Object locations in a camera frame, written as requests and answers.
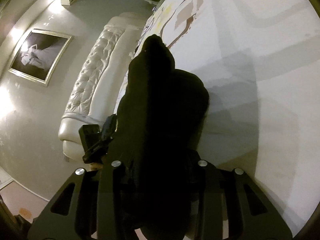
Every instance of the orange spot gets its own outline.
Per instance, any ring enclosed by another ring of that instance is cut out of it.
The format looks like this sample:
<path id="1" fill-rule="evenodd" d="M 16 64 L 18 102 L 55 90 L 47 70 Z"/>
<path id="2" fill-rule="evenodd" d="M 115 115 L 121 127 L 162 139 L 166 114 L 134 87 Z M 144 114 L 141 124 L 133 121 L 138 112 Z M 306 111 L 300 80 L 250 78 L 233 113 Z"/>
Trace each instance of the orange spot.
<path id="1" fill-rule="evenodd" d="M 31 212 L 26 208 L 20 208 L 19 209 L 19 214 L 25 219 L 31 219 L 32 218 Z"/>

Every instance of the metal bolt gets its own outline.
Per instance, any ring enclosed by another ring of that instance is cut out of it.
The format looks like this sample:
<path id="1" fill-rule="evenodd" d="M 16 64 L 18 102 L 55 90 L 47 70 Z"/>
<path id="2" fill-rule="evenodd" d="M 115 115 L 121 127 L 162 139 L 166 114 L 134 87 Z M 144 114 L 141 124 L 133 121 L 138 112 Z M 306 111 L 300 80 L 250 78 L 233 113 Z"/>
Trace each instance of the metal bolt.
<path id="1" fill-rule="evenodd" d="M 82 174 L 84 174 L 84 172 L 85 172 L 85 169 L 79 168 L 79 169 L 76 170 L 75 174 L 82 175 Z"/>
<path id="2" fill-rule="evenodd" d="M 235 173 L 238 174 L 238 175 L 242 175 L 244 173 L 244 171 L 240 168 L 236 168 L 235 169 Z"/>
<path id="3" fill-rule="evenodd" d="M 111 166 L 113 167 L 119 167 L 121 165 L 121 161 L 114 161 L 111 163 Z"/>
<path id="4" fill-rule="evenodd" d="M 198 165 L 201 166 L 201 167 L 205 167 L 205 166 L 208 165 L 208 163 L 206 161 L 204 161 L 204 160 L 200 160 L 200 161 L 198 161 Z"/>

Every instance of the figure in white dress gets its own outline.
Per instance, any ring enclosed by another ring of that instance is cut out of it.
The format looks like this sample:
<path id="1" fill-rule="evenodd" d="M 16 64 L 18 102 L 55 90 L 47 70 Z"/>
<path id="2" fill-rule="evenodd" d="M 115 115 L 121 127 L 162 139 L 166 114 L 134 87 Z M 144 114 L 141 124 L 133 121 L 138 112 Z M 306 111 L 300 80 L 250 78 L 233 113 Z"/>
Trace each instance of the figure in white dress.
<path id="1" fill-rule="evenodd" d="M 22 53 L 21 62 L 23 65 L 30 64 L 44 71 L 49 71 L 64 43 L 65 41 L 60 39 L 46 49 L 38 49 L 38 45 L 34 44 L 26 53 Z"/>

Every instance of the framed picture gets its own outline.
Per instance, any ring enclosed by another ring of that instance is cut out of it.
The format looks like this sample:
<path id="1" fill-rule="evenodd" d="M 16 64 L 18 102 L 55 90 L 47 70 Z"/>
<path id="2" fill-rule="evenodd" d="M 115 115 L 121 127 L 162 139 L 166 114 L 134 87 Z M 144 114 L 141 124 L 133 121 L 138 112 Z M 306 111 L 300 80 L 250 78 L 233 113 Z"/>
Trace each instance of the framed picture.
<path id="1" fill-rule="evenodd" d="M 23 37 L 26 38 L 18 43 L 9 72 L 47 86 L 72 36 L 33 29 Z"/>

